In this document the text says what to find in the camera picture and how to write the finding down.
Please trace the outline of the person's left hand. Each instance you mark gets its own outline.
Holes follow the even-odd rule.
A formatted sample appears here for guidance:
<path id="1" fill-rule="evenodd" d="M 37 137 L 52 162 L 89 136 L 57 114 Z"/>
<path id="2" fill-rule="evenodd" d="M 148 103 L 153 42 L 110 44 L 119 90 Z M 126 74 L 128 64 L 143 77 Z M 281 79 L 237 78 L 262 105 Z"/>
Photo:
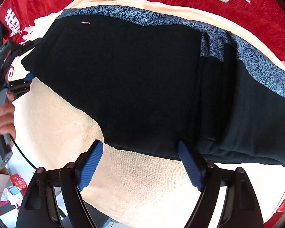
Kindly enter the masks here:
<path id="1" fill-rule="evenodd" d="M 16 138 L 14 125 L 15 106 L 12 104 L 14 96 L 12 92 L 7 93 L 7 103 L 0 107 L 0 134 L 9 134 L 13 139 Z"/>

